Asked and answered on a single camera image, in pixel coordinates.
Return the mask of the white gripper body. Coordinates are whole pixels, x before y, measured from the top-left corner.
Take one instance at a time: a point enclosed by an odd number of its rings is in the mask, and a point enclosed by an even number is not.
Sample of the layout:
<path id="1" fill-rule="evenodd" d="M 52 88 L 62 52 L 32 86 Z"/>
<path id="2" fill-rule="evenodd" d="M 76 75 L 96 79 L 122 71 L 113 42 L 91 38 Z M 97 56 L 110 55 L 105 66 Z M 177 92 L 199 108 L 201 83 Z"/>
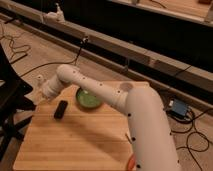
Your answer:
<path id="1" fill-rule="evenodd" d="M 41 87 L 42 96 L 52 100 L 60 95 L 67 87 L 67 84 L 62 82 L 56 75 L 43 83 Z"/>

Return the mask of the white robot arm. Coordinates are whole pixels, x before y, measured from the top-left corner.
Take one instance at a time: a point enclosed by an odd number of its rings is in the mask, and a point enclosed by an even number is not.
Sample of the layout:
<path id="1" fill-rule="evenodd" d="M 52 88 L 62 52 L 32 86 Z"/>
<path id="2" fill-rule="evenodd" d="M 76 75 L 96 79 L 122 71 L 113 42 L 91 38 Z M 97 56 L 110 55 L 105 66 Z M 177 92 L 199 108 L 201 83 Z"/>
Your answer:
<path id="1" fill-rule="evenodd" d="M 75 66 L 62 64 L 43 83 L 42 96 L 54 99 L 71 84 L 127 117 L 137 171 L 182 170 L 163 102 L 148 83 L 124 91 L 83 75 Z"/>

